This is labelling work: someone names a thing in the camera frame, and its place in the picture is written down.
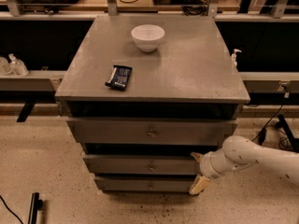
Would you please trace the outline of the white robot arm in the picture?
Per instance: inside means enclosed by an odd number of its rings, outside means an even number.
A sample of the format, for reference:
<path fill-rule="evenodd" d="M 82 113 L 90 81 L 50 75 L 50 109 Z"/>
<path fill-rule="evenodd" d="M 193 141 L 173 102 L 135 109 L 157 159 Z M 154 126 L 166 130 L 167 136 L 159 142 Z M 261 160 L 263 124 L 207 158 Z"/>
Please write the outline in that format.
<path fill-rule="evenodd" d="M 224 173 L 237 172 L 259 164 L 262 167 L 299 184 L 299 154 L 296 152 L 262 147 L 248 138 L 232 135 L 226 138 L 217 151 L 206 154 L 192 152 L 191 156 L 199 163 L 200 174 L 194 179 L 189 193 L 201 193 L 212 179 Z"/>

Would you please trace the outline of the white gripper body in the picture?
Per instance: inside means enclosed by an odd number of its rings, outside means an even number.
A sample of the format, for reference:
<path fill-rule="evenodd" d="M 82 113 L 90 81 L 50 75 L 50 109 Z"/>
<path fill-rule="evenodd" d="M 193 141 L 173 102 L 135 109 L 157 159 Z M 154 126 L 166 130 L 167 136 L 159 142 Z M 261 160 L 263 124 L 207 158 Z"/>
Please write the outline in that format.
<path fill-rule="evenodd" d="M 200 171 L 203 176 L 219 178 L 231 170 L 231 163 L 228 161 L 222 149 L 215 152 L 208 152 L 200 160 Z"/>

